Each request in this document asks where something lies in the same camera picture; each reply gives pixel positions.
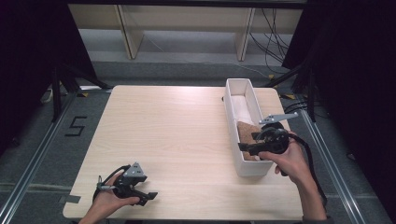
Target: table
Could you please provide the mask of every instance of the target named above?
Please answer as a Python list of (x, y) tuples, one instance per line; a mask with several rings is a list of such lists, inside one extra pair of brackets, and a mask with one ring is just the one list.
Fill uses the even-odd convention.
[[(233, 166), (225, 87), (117, 86), (92, 138), (64, 216), (85, 215), (98, 176), (138, 161), (157, 191), (145, 206), (125, 206), (109, 218), (159, 220), (298, 220), (297, 188), (275, 175), (239, 177)], [(264, 114), (283, 113), (274, 89), (255, 89)], [(289, 125), (282, 121), (286, 129)]]

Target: black cable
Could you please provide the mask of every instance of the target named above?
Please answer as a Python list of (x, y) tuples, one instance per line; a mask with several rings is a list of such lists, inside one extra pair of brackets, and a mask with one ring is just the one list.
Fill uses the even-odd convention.
[(259, 47), (259, 49), (261, 49), (262, 51), (264, 51), (265, 53), (268, 53), (271, 55), (271, 57), (273, 57), (274, 59), (276, 59), (277, 61), (279, 61), (280, 63), (282, 63), (282, 59), (279, 58), (275, 53), (273, 53), (271, 50), (269, 50), (268, 48), (266, 48), (265, 46), (263, 46), (254, 36), (252, 33), (250, 33), (251, 38), (253, 39), (254, 43)]
[(270, 54), (274, 59), (276, 59), (277, 61), (279, 61), (280, 63), (282, 63), (282, 59), (280, 59), (277, 55), (275, 55), (271, 50), (269, 50), (268, 48), (266, 48), (265, 46), (263, 46), (262, 44), (259, 43), (259, 41), (256, 40), (256, 38), (254, 38), (253, 34), (250, 33), (251, 38), (253, 39), (253, 41), (256, 43), (256, 45), (259, 47), (259, 49), (261, 49), (264, 54), (265, 54), (265, 65), (267, 66), (267, 68), (273, 72), (273, 73), (277, 73), (277, 74), (285, 74), (285, 73), (281, 73), (281, 72), (277, 72), (275, 70), (273, 70), (269, 65), (268, 65), (268, 61), (267, 61), (267, 54)]
[(279, 40), (277, 39), (278, 34), (276, 31), (276, 8), (273, 8), (273, 33), (274, 33), (274, 37), (276, 40), (276, 44), (277, 44), (277, 49), (279, 50), (279, 54), (282, 58), (282, 61), (285, 59), (284, 55), (285, 55), (285, 51), (283, 51), (283, 49), (280, 47), (280, 43)]
[(262, 15), (264, 16), (265, 20), (267, 21), (268, 27), (269, 27), (270, 30), (271, 30), (271, 36), (274, 35), (276, 41), (273, 41), (272, 38), (271, 38), (271, 36), (268, 37), (268, 36), (266, 35), (266, 37), (269, 39), (270, 42), (273, 41), (275, 44), (277, 44), (279, 53), (280, 53), (280, 55), (281, 55), (281, 57), (282, 57), (282, 60), (283, 60), (283, 55), (282, 55), (282, 53), (285, 55), (285, 52), (284, 52), (283, 49), (281, 48), (281, 47), (283, 47), (283, 46), (280, 44), (280, 42), (279, 42), (279, 40), (278, 40), (278, 38), (280, 38), (280, 36), (279, 36), (279, 34), (277, 33), (277, 31), (276, 31), (276, 9), (273, 8), (273, 25), (272, 25), (272, 26), (271, 26), (271, 23), (269, 22), (267, 16), (265, 15), (265, 12), (264, 12), (264, 9), (263, 9), (263, 8), (262, 8)]
[(301, 105), (301, 104), (306, 104), (306, 103), (308, 103), (308, 101), (301, 101), (301, 102), (299, 102), (299, 103), (295, 103), (295, 104), (292, 104), (292, 105), (288, 105), (288, 106), (286, 106), (285, 109), (283, 109), (283, 111), (287, 111), (289, 108), (291, 108), (291, 107), (294, 106), (294, 105)]
[(312, 157), (312, 151), (311, 148), (309, 147), (309, 145), (299, 136), (289, 133), (289, 137), (293, 138), (294, 140), (296, 140), (298, 143), (300, 143), (301, 145), (303, 145), (305, 152), (306, 152), (306, 156), (308, 158), (308, 167), (309, 167), (309, 171), (311, 172), (312, 178), (314, 179), (315, 183), (318, 186), (318, 192), (320, 194), (320, 197), (322, 198), (322, 202), (324, 207), (326, 208), (327, 205), (327, 197), (326, 194), (324, 193), (321, 185), (318, 182), (318, 178), (317, 175), (315, 173), (315, 169), (314, 169), (314, 160)]
[(302, 106), (299, 106), (299, 107), (293, 108), (292, 110), (290, 110), (290, 111), (288, 111), (288, 112), (285, 112), (285, 114), (289, 114), (289, 113), (293, 112), (294, 110), (298, 110), (298, 109), (306, 109), (306, 108), (308, 108), (308, 105), (302, 105)]

